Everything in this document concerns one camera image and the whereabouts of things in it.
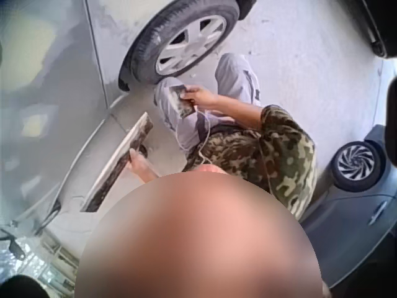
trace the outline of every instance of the silver car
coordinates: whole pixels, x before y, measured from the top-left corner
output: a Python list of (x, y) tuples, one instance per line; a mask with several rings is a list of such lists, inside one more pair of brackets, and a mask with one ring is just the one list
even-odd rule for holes
[(37, 234), (59, 212), (130, 82), (187, 71), (255, 1), (1, 1), (0, 240)]

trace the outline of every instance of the car door handle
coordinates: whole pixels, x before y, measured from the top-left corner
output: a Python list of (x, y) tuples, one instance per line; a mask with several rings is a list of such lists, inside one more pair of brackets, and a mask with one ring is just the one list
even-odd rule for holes
[(379, 206), (373, 212), (373, 215), (371, 216), (371, 219), (370, 219), (368, 225), (373, 225), (379, 219), (379, 217), (382, 215), (383, 211), (385, 211), (388, 202), (389, 202), (389, 200), (386, 200), (379, 204)]

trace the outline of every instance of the concrete floor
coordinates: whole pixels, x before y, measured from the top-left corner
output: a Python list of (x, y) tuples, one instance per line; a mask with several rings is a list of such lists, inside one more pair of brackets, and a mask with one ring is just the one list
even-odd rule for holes
[[(245, 54), (261, 84), (262, 105), (288, 110), (311, 135), (318, 149), (319, 174), (336, 150), (361, 140), (374, 124), (384, 124), (386, 91), (396, 64), (377, 58), (345, 5), (335, 0), (258, 1), (227, 41), (201, 64), (181, 76), (216, 92), (216, 65), (223, 53)], [(144, 111), (154, 121), (145, 145), (161, 175), (178, 173), (185, 159), (153, 105), (153, 88), (134, 84), (132, 93), (112, 111), (128, 130)], [(330, 179), (321, 180), (321, 193)], [(70, 207), (50, 230), (77, 257), (91, 230), (124, 195), (138, 187), (124, 171), (96, 214)]]

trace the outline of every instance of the camouflage jacket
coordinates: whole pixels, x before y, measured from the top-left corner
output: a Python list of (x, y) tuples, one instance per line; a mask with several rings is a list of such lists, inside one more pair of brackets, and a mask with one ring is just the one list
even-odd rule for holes
[[(202, 154), (228, 174), (245, 179), (276, 197), (297, 220), (316, 185), (314, 143), (278, 106), (261, 114), (261, 130), (236, 129), (210, 135)], [(202, 163), (199, 150), (189, 155), (184, 171)]]

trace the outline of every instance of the hubcap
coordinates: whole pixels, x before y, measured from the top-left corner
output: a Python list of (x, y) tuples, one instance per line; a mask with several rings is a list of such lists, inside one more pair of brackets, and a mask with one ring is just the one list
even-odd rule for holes
[(346, 148), (337, 159), (339, 172), (348, 180), (364, 180), (371, 175), (375, 167), (375, 158), (365, 146), (353, 145)]
[(184, 69), (222, 38), (226, 30), (226, 19), (222, 16), (208, 16), (195, 20), (163, 48), (156, 62), (159, 75), (170, 75)]

